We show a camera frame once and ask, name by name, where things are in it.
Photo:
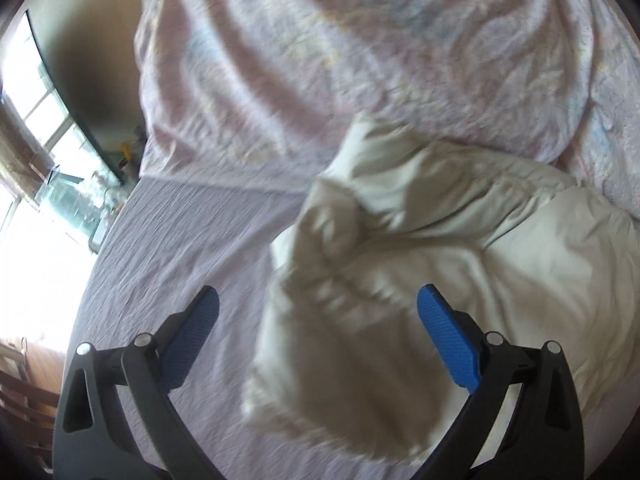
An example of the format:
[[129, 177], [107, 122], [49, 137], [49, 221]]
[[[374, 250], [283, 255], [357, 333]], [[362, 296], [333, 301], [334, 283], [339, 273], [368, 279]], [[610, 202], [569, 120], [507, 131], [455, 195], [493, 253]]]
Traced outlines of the lilac bed sheet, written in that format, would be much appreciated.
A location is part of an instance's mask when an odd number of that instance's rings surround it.
[[215, 464], [235, 479], [405, 479], [408, 463], [295, 440], [243, 416], [272, 242], [303, 202], [299, 194], [141, 180], [99, 252], [70, 341], [124, 344], [212, 286], [219, 321], [172, 400]]

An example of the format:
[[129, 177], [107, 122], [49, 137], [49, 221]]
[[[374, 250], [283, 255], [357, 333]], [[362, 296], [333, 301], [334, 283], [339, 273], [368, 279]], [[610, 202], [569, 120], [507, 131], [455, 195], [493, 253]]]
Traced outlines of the pink floral duvet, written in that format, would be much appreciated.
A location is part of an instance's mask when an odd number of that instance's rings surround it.
[[297, 191], [362, 113], [639, 210], [639, 43], [610, 0], [143, 0], [134, 48], [147, 177]]

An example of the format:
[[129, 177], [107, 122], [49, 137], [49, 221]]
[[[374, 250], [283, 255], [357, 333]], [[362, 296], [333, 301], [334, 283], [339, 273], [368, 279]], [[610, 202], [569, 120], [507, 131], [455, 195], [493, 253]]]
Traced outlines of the window with curtain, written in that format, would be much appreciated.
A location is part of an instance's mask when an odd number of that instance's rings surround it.
[[1, 44], [1, 333], [64, 351], [132, 182], [55, 87], [28, 13]]

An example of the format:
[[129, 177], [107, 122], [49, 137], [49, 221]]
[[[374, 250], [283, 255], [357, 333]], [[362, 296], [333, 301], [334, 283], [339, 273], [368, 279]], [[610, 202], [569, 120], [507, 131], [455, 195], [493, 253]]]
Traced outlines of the beige puffer jacket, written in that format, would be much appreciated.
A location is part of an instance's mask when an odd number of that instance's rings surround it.
[[395, 462], [465, 392], [416, 313], [432, 284], [514, 344], [564, 349], [596, 468], [639, 403], [639, 228], [569, 174], [359, 117], [272, 243], [245, 420]]

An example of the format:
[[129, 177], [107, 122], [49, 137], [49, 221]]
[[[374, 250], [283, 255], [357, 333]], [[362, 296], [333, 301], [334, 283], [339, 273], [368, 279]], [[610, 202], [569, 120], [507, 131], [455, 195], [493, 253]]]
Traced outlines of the dark wooden chair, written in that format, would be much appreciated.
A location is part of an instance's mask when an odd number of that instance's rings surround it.
[[27, 353], [1, 343], [1, 451], [27, 478], [53, 479], [53, 437], [60, 395], [32, 384]]

